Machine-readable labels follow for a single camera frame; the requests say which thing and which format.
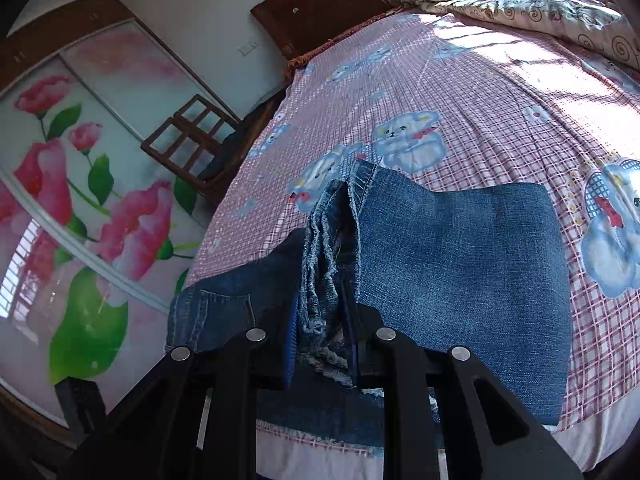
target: spiral pattern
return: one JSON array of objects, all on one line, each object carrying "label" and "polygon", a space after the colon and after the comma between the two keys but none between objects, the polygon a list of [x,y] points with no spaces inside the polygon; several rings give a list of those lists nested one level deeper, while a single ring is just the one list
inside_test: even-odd
[{"label": "spiral pattern", "polygon": [[631,59],[632,48],[629,42],[622,36],[616,36],[611,41],[611,47],[619,60],[629,61]]},{"label": "spiral pattern", "polygon": [[540,12],[539,8],[533,7],[529,11],[529,17],[531,18],[532,22],[539,22],[542,19],[542,12]]},{"label": "spiral pattern", "polygon": [[578,43],[580,43],[584,48],[588,48],[589,50],[596,50],[593,41],[591,41],[591,39],[585,34],[581,34],[580,36],[578,36]]}]

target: jeans pocket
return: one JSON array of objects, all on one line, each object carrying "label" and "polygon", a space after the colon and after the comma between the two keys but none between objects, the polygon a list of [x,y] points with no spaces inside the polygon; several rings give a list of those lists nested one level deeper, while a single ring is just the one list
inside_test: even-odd
[{"label": "jeans pocket", "polygon": [[189,346],[196,352],[220,348],[237,333],[255,326],[251,298],[224,296],[200,289],[197,312],[189,338]]}]

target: bed sheet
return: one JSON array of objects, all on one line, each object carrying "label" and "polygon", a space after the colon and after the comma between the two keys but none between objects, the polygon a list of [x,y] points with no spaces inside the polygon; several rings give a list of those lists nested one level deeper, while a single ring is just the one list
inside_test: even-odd
[{"label": "bed sheet", "polygon": [[570,274],[566,430],[640,376],[639,80],[546,34],[411,11],[375,22],[296,73],[188,283],[268,254],[356,158],[434,191],[542,184]]}]

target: bed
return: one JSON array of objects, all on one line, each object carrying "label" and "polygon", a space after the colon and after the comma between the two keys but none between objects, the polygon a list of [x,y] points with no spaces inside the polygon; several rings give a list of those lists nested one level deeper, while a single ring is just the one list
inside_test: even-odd
[{"label": "bed", "polygon": [[[267,255],[305,226],[324,186],[343,178],[350,161],[392,166],[374,148],[376,127],[436,110],[439,119],[412,139],[422,146],[437,135],[444,154],[398,171],[433,191],[535,182],[552,200],[574,328],[553,432],[581,469],[592,469],[640,418],[638,39],[623,17],[601,27],[603,15],[620,15],[597,2],[604,14],[584,0],[579,12],[576,0],[391,1],[407,9],[320,48],[295,72],[216,211],[187,283]],[[609,35],[584,34],[596,28]],[[283,52],[298,44],[274,39]],[[301,53],[293,46],[288,57]],[[375,450],[264,422],[257,430],[257,470],[268,478],[382,477]]]}]

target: brown fringe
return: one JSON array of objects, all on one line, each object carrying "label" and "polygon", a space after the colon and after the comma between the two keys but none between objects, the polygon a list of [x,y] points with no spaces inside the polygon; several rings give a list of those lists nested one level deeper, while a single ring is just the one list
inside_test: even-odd
[{"label": "brown fringe", "polygon": [[387,12],[383,12],[382,14],[374,16],[373,18],[369,18],[366,22],[362,22],[361,24],[356,25],[355,27],[348,28],[347,30],[345,30],[343,33],[339,34],[332,40],[325,41],[322,45],[320,45],[319,47],[313,50],[310,50],[306,54],[303,54],[302,56],[298,56],[290,60],[287,63],[287,67],[284,69],[285,81],[287,82],[287,84],[290,84],[293,81],[293,77],[297,69],[307,66],[309,61],[311,61],[318,54],[322,54],[329,47],[333,46],[339,41],[344,40],[345,38],[348,38],[349,36],[352,36],[359,30],[362,30],[363,28],[367,27],[367,25],[370,25],[371,23],[376,22],[377,20],[381,20],[382,18],[386,18],[387,16],[392,16],[393,14],[397,14],[398,12],[405,10],[406,7],[407,6],[394,7],[393,9],[388,10]]}]

